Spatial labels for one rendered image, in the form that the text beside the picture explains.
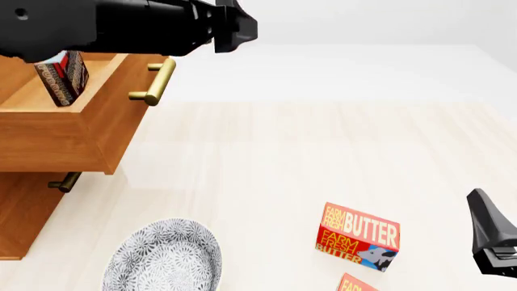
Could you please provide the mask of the red butter box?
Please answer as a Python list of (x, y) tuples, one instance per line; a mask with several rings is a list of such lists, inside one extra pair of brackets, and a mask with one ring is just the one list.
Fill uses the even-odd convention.
[(385, 272), (400, 250), (400, 224), (326, 203), (315, 249)]
[(344, 273), (335, 291), (380, 291), (371, 285)]

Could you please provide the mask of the wooden drawer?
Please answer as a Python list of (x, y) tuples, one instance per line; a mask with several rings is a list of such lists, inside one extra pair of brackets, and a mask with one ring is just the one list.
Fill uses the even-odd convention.
[(129, 94), (147, 91), (161, 55), (84, 53), (83, 94), (59, 108), (32, 65), (0, 57), (0, 172), (113, 174), (148, 109)]

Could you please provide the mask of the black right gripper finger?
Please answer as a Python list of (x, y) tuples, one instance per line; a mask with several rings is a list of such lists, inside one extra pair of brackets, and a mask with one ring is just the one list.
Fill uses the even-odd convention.
[(517, 227), (502, 215), (481, 188), (474, 188), (467, 195), (467, 201), (473, 224), (473, 252), (517, 247)]

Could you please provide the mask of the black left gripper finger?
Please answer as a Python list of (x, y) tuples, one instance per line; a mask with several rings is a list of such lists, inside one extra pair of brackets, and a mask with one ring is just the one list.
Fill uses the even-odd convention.
[(258, 38), (258, 21), (247, 14), (241, 7), (237, 8), (237, 45), (249, 43)]

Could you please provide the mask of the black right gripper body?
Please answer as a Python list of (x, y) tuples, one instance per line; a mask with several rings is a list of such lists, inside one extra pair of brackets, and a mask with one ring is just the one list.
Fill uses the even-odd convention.
[(473, 242), (473, 258), (484, 275), (517, 278), (517, 244), (483, 247)]

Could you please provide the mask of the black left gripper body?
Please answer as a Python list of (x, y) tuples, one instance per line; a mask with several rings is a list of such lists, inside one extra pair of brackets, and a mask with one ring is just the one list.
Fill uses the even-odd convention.
[(216, 0), (216, 5), (212, 11), (214, 13), (213, 39), (215, 53), (231, 53), (241, 45), (238, 38), (240, 32), (238, 9), (240, 9), (240, 6), (237, 0)]

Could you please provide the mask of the chocolate pudding box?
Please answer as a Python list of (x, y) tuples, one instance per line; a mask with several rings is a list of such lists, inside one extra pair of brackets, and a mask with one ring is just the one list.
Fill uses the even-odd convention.
[(71, 106), (83, 93), (89, 72), (79, 51), (63, 50), (34, 64), (45, 89), (58, 107)]

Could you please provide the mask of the patterned grey white bowl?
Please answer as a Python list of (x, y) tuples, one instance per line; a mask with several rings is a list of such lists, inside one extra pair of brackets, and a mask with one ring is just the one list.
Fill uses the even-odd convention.
[(114, 252), (102, 291), (220, 291), (222, 252), (215, 235), (184, 218), (153, 222)]

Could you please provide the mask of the wooden cabinet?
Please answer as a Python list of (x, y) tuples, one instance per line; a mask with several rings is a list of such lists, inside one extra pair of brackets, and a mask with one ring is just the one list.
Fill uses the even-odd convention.
[(64, 173), (0, 172), (0, 260), (22, 259), (63, 197)]

